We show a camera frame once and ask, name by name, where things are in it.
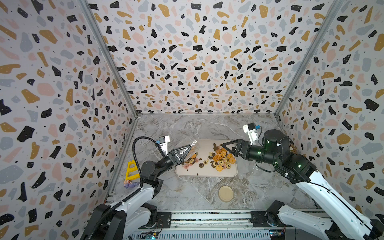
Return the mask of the orange pretzel cookie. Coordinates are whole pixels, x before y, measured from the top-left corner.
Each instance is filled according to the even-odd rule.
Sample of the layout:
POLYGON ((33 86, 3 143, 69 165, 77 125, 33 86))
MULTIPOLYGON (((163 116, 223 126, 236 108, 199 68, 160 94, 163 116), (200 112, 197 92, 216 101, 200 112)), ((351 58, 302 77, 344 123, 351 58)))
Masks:
POLYGON ((217 155, 215 155, 214 157, 213 157, 213 161, 215 161, 215 162, 218 162, 218 161, 220 161, 222 159, 222 155, 221 154, 217 154, 217 155))

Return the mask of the yellow flower cookie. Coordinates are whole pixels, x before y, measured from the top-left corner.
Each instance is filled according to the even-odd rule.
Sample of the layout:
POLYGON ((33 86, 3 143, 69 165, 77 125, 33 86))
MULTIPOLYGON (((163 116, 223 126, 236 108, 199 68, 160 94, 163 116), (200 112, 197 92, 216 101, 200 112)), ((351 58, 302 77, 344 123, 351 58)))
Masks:
POLYGON ((221 165, 217 165, 217 166, 216 166, 216 170, 219 171, 219 172, 221 172, 221 171, 223 170, 223 167, 222 167, 221 165))

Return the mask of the beige round jar lid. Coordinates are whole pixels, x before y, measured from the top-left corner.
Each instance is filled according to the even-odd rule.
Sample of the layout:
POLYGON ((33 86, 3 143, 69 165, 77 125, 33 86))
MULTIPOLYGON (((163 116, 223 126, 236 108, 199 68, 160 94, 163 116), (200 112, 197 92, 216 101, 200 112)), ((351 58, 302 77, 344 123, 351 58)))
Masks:
POLYGON ((233 200, 234 191, 229 186, 222 186, 218 191, 218 196, 222 202, 228 203, 233 200))

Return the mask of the jar with beige lid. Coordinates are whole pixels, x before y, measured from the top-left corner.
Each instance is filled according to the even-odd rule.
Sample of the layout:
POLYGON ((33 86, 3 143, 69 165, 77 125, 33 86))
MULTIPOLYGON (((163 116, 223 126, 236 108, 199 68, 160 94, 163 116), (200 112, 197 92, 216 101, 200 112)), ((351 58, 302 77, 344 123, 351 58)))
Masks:
POLYGON ((185 159, 191 158, 199 150, 198 141, 195 139, 184 139, 180 142, 180 153, 185 159))

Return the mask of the clear plastic cookie jar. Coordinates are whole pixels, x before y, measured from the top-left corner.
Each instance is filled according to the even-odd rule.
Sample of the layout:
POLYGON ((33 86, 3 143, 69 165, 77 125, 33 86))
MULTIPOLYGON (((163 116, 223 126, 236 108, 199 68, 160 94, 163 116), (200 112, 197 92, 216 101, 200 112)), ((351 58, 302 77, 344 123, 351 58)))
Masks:
POLYGON ((263 174, 263 170, 261 170, 260 168, 258 168, 257 166, 252 166, 252 168, 250 169, 250 173, 252 176, 255 176, 255 177, 259 177, 263 174))

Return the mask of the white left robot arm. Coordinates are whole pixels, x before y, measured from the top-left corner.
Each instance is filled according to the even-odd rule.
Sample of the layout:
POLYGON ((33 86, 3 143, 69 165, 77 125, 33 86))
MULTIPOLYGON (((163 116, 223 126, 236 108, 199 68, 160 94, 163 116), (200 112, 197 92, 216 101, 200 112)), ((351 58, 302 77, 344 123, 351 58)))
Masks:
POLYGON ((142 186, 115 203, 98 205, 81 236, 82 240, 126 240, 140 227, 156 226, 157 207, 148 204, 163 185, 159 179, 166 171, 181 165, 196 151, 186 145, 168 152, 158 162, 146 161, 141 167, 142 186))

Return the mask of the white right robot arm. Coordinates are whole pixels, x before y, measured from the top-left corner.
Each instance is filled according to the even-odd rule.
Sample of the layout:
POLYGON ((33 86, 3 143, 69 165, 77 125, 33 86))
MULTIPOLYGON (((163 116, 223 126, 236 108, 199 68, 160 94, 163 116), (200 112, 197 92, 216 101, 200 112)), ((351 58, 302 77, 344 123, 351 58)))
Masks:
POLYGON ((277 173, 308 194, 328 214, 328 218, 316 217, 274 201, 265 213, 270 226, 296 227, 322 240, 377 240, 383 236, 381 221, 371 220, 356 210, 310 160, 291 152, 290 145, 290 138, 279 130, 266 131, 263 146, 241 139, 222 144, 235 157, 272 165, 277 173))

